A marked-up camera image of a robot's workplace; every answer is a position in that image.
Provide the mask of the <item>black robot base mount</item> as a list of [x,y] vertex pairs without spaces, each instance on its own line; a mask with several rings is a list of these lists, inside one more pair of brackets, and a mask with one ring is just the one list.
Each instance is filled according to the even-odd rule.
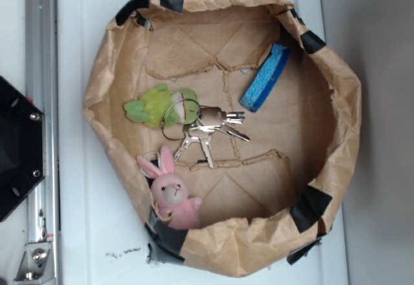
[[1,221],[42,181],[43,117],[1,78]]

